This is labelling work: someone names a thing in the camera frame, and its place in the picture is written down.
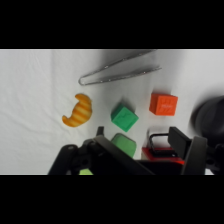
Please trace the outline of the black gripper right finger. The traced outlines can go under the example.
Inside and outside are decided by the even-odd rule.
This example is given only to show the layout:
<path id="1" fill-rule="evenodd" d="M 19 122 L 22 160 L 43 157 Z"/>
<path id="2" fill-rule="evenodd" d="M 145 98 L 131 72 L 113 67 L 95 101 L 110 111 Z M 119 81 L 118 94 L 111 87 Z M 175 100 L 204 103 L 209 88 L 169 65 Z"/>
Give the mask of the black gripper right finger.
<path id="1" fill-rule="evenodd" d="M 182 175 L 204 175 L 207 158 L 207 139 L 203 137 L 188 138 L 176 127 L 170 127 L 168 143 L 184 160 Z"/>

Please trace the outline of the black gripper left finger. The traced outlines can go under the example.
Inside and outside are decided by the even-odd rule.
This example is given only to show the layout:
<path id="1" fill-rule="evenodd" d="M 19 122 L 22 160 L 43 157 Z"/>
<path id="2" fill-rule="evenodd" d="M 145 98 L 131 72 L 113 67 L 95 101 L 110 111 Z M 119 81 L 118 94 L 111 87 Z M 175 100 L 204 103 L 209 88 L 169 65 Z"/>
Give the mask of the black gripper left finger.
<path id="1" fill-rule="evenodd" d="M 153 175 L 141 162 L 134 160 L 104 137 L 104 127 L 78 147 L 64 145 L 57 154 L 49 175 L 79 175 L 88 169 L 93 175 Z"/>

